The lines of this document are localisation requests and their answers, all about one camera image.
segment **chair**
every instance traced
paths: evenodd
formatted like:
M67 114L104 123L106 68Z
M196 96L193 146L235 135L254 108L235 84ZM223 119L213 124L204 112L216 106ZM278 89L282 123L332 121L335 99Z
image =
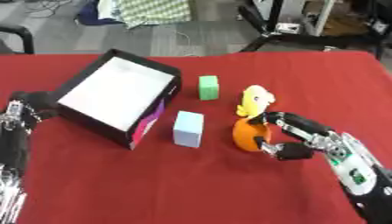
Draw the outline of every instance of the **chair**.
M0 32L18 35L23 41L23 52L13 52L1 39L0 39L0 54L2 53L26 53L34 54L34 43L32 34L23 26L12 24L0 24Z
M265 20L258 12L253 1L248 0L244 5L239 6L238 11L242 17L250 22L250 24L257 29L261 36L247 45L241 52L254 52L265 44L272 41L294 42L304 45L323 46L324 50L327 46L338 47L346 49L352 44L359 44L361 46L371 46L374 56L380 60L385 47L389 47L386 43L389 34L392 32L392 18L389 17L392 11L381 0L368 0L369 12L368 14L368 32L363 35L344 35L344 36L311 36L307 34L289 34L280 33L276 31L278 18L282 9L284 0L274 0L271 8L269 20ZM383 31L377 31L375 27L377 23L382 22L386 25Z

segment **rubber duck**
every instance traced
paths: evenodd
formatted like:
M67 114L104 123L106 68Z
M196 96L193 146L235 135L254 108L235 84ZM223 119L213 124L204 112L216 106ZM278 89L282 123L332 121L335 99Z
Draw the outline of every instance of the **rubber duck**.
M237 106L238 116L253 118L259 116L275 102L275 96L261 86L250 86L243 91L241 105Z

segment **metal frame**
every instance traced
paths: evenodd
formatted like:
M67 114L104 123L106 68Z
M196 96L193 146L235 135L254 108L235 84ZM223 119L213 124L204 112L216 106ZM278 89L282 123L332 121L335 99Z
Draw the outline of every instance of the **metal frame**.
M320 16L322 19L318 21L315 32L313 33L316 36L304 34L283 34L275 31L284 0L275 0L268 21L266 21L259 13L253 2L248 1L248 3L239 6L238 11L240 15L242 15L242 17L261 34L259 38L248 44L241 50L241 52L257 51L259 48L271 41L284 41L305 45L316 45L321 46L320 50L322 51L329 46L346 49L351 44L362 44L372 46L374 48L374 56L380 60L383 55L384 47L387 45L387 43L385 43L385 39L392 32L392 26L389 25L388 29L382 35L377 34L375 31L371 31L371 29L369 29L369 33L365 35L345 35L340 37L317 36L317 34L321 34L322 28L326 24L326 19L331 12L335 0L327 1L328 2L325 4L325 7L322 11L322 16Z

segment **red table surface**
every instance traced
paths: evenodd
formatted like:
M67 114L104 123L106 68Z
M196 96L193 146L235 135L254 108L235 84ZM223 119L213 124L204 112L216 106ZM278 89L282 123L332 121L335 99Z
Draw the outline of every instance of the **red table surface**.
M0 57L0 102L14 90L54 90L97 55ZM135 151L54 118L32 137L19 223L362 223L322 156L278 162L238 150L239 93L259 84L269 110L290 111L361 139L392 166L392 82L363 52L260 52L155 58L183 71L182 92ZM199 101L198 76L219 76L220 99ZM173 144L179 110L205 115L201 147ZM289 139L277 129L274 141Z

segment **box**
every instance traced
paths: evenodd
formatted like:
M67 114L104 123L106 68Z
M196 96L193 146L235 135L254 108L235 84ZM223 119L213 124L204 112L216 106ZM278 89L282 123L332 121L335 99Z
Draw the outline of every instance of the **box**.
M110 50L53 95L61 116L133 150L180 89L177 68Z

